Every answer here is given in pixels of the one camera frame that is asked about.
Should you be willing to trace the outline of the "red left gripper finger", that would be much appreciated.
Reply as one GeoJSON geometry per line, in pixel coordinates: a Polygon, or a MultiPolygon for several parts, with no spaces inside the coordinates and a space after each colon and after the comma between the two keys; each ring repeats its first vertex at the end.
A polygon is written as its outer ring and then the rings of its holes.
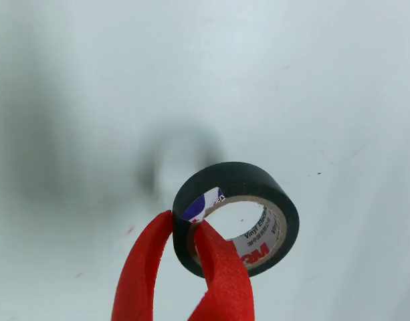
{"type": "Polygon", "coordinates": [[[158,214],[135,241],[120,274],[111,320],[152,320],[158,268],[172,233],[171,211],[158,214]]]}
{"type": "Polygon", "coordinates": [[[232,241],[226,241],[208,222],[195,234],[208,290],[190,320],[253,320],[253,291],[247,270],[232,241]]]}

